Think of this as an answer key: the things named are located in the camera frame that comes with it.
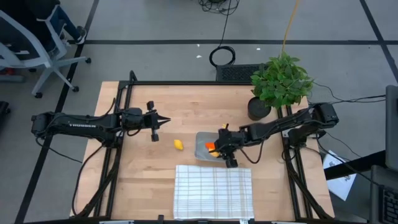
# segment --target green plant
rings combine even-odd
[[[269,58],[261,64],[259,71],[251,76],[255,96],[266,102],[266,106],[280,108],[282,105],[300,104],[303,96],[312,89],[313,80],[304,68],[295,64],[299,59],[282,52],[277,58]]]

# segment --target flower pot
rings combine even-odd
[[[271,107],[266,106],[266,102],[261,101],[258,97],[253,97],[248,103],[248,116],[253,121],[258,121],[261,118],[265,118],[269,112],[271,112]]]

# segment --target striped towel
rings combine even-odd
[[[254,218],[251,169],[179,165],[174,219]]]

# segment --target wooden table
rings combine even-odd
[[[103,82],[96,116],[104,114],[110,107],[117,87],[118,82]],[[199,131],[216,133],[225,123],[229,123],[229,129],[235,131],[241,125],[252,123],[247,116],[247,104],[253,97],[250,89],[251,86],[219,85],[133,86],[130,107],[139,107],[145,111],[146,103],[153,100],[158,113],[172,120],[159,129],[159,142],[150,140],[150,129],[142,130],[137,136],[124,138],[112,219],[156,220],[158,215],[164,215],[166,220],[173,220],[175,166],[225,166],[224,163],[195,159],[195,135]],[[307,101],[302,100],[300,106],[293,105],[293,113],[307,106]],[[277,112],[272,109],[260,122],[275,119]],[[183,142],[183,151],[174,148],[174,139]],[[315,140],[308,140],[307,145],[318,150]],[[85,159],[99,146],[97,140],[89,140]],[[82,172],[76,196],[77,211],[87,204],[98,188],[104,152],[103,149],[97,153]],[[256,158],[259,146],[246,149],[246,152],[251,158]],[[308,149],[302,149],[301,153],[309,191],[325,211],[334,216],[319,154]],[[239,151],[235,154],[240,167],[252,169],[253,204],[257,221],[294,220],[287,171],[281,154],[280,134],[274,134],[264,143],[258,164],[249,163]],[[298,188],[297,192],[304,217],[302,196]],[[105,213],[107,201],[106,192],[101,215]]]

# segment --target potted plant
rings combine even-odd
[[[254,98],[248,104],[248,116],[257,121],[271,111],[271,106],[300,104],[303,96],[312,89],[313,80],[304,68],[295,64],[299,59],[282,52],[277,58],[269,58],[260,64],[259,70],[251,76]]]

